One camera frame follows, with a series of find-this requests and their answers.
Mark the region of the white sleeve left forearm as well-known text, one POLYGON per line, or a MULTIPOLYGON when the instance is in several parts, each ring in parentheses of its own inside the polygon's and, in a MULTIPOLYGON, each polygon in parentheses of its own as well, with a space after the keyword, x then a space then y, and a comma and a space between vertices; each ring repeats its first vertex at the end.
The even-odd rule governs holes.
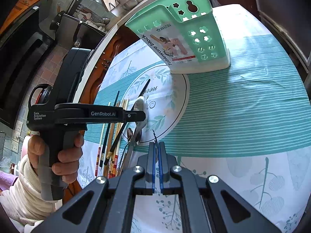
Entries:
POLYGON ((41 198, 41 184, 27 155, 19 166, 17 181, 1 193, 1 205, 10 219, 23 226, 34 226, 56 212, 57 202, 41 198))

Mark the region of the left hand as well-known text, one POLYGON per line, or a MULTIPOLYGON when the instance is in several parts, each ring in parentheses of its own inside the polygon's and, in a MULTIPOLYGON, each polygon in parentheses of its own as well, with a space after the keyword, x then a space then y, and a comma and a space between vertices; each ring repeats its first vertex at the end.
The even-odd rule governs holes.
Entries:
MULTIPOLYGON (((83 136, 81 134, 76 135, 72 144, 72 148, 58 153, 59 161, 52 166, 53 173, 61 176, 63 182, 67 184, 75 182, 78 177, 79 159, 83 155, 83 136)), ((28 160, 36 174, 38 173, 39 156, 45 152, 46 147, 44 140, 39 135, 32 136, 28 141, 28 160)))

